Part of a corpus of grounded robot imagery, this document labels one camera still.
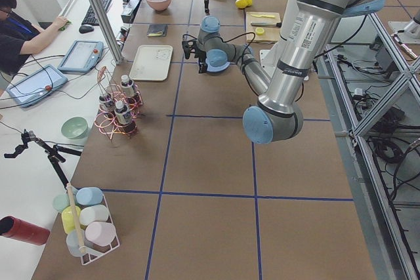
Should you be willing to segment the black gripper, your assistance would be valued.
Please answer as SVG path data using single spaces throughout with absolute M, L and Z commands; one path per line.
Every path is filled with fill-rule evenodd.
M 191 54 L 194 55 L 194 58 L 198 60 L 199 73 L 207 73 L 207 54 L 204 50 L 201 50 L 198 47 L 198 42 L 196 39 L 193 40 L 182 40 L 182 49 L 184 52 L 184 58 L 189 59 Z

